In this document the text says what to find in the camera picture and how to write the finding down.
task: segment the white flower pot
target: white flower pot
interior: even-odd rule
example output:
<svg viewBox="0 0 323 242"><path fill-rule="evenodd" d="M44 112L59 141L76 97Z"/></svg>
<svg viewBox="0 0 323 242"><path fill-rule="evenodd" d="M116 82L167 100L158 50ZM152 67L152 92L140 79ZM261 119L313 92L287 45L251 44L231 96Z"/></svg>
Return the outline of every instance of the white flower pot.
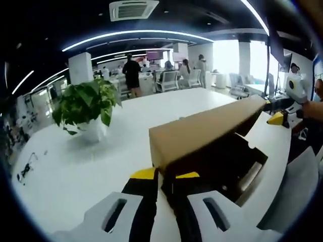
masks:
<svg viewBox="0 0 323 242"><path fill-rule="evenodd" d="M79 124L78 127L81 129L79 132L84 140L89 143L97 143L105 136L102 125L101 119L98 117L96 120L91 120L88 124Z"/></svg>

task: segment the air conditioner vent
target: air conditioner vent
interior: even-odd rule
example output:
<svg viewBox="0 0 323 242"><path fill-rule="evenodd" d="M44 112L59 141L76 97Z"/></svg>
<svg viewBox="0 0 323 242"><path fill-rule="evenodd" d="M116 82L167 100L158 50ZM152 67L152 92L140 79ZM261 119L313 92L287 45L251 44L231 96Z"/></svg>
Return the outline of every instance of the air conditioner vent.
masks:
<svg viewBox="0 0 323 242"><path fill-rule="evenodd" d="M147 19L159 1L118 1L109 4L111 22L132 19Z"/></svg>

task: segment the pillar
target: pillar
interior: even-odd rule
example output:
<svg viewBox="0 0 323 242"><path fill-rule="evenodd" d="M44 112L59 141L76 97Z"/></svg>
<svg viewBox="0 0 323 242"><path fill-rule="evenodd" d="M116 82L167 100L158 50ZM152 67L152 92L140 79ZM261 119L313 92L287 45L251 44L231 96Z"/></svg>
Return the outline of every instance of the pillar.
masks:
<svg viewBox="0 0 323 242"><path fill-rule="evenodd" d="M71 84L93 81L91 55L87 52L69 58Z"/></svg>
<svg viewBox="0 0 323 242"><path fill-rule="evenodd" d="M167 60L171 61L171 51L170 50L167 51Z"/></svg>
<svg viewBox="0 0 323 242"><path fill-rule="evenodd" d="M188 46L187 46L187 44L184 44L184 43L173 44L173 49L174 49L174 52L180 53L180 54L183 55L183 57L188 59Z"/></svg>
<svg viewBox="0 0 323 242"><path fill-rule="evenodd" d="M239 41L239 74L250 75L250 42Z"/></svg>
<svg viewBox="0 0 323 242"><path fill-rule="evenodd" d="M61 96L62 95L61 81L54 82L54 87L55 87L57 96L58 97Z"/></svg>

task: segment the cardboard box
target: cardboard box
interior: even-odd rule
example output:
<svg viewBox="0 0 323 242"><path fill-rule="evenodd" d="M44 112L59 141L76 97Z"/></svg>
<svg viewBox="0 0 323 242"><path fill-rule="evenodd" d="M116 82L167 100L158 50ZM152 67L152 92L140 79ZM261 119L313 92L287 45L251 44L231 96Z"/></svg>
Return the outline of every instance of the cardboard box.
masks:
<svg viewBox="0 0 323 242"><path fill-rule="evenodd" d="M267 160L243 138L265 104L254 95L151 128L151 160L164 176L166 196L174 193L177 176L196 172L199 178L194 179L203 191L208 187L236 202ZM185 190L184 195L198 193L193 185Z"/></svg>

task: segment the ceiling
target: ceiling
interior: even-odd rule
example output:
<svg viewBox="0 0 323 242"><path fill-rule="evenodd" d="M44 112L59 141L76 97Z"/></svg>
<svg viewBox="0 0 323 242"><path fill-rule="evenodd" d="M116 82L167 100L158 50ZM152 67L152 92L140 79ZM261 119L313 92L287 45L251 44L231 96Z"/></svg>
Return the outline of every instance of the ceiling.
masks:
<svg viewBox="0 0 323 242"><path fill-rule="evenodd" d="M15 95L29 92L37 84L66 68L68 58L84 51L96 57L138 48L159 48L177 42L169 39L206 43L205 40L174 34L136 33L97 39L62 52L65 47L93 36L140 29L202 35L223 29L261 28L240 0L160 0L148 19L117 22L110 21L111 2L114 1L95 1L91 4L88 1L78 1L77 4L70 1L43 1L37 4L28 1L19 4L7 2L7 8L1 14L2 23L5 23L2 29L5 38L0 51L10 66L6 76L8 88L2 77L0 95L9 96L18 83L34 70ZM304 43L309 42L294 24L294 17L275 8L272 1L270 5L266 5L266 1L249 2L262 17L267 17L268 23L274 28L299 36ZM131 38L136 40L113 42ZM1 62L1 66L4 70L4 62Z"/></svg>

